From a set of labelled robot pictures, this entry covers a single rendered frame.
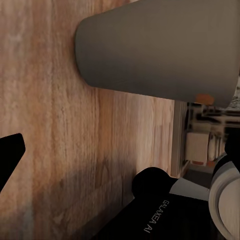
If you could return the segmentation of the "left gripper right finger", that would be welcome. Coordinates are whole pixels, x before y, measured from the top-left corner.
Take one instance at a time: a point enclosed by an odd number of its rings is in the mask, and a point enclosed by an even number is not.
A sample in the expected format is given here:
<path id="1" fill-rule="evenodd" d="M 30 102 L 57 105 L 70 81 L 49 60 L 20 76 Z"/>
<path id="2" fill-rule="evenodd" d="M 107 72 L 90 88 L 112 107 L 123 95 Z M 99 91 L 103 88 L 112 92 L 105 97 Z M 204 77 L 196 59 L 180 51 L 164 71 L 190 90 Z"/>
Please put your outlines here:
<path id="1" fill-rule="evenodd" d="M 229 133 L 224 150 L 240 172 L 240 135 Z"/>

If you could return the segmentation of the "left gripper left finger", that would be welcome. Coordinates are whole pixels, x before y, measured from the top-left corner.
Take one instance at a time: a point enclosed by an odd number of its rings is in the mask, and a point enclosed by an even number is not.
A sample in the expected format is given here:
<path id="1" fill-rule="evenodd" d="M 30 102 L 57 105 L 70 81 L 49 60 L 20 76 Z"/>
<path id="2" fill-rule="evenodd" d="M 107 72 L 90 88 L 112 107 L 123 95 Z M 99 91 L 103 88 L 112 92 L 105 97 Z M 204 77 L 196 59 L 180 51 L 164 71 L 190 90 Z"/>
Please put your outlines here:
<path id="1" fill-rule="evenodd" d="M 26 152 L 21 133 L 0 138 L 0 192 Z"/>

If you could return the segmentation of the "trash can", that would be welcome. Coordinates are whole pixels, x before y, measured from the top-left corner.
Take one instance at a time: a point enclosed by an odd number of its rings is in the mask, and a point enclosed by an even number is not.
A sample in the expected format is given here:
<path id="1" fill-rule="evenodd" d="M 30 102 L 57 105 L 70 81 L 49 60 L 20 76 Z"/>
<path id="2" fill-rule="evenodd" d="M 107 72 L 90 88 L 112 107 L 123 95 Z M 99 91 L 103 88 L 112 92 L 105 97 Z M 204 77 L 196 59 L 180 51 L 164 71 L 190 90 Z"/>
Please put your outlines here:
<path id="1" fill-rule="evenodd" d="M 240 77 L 240 0 L 137 0 L 84 18 L 75 54 L 91 87 L 226 109 Z"/>

